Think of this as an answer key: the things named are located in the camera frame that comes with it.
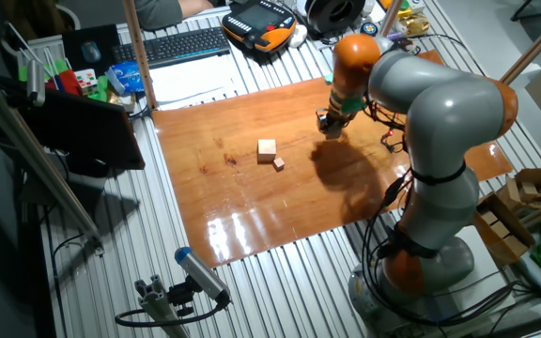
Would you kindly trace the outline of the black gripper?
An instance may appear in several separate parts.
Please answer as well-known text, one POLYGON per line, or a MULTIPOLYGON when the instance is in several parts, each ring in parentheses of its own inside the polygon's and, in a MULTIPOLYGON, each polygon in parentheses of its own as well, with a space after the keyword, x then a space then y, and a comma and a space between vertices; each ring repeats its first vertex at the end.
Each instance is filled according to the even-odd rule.
POLYGON ((340 132, 340 136, 345 135, 345 129, 348 126, 348 119, 340 111, 333 108, 327 108, 323 118, 322 133, 329 138, 330 132, 340 132))

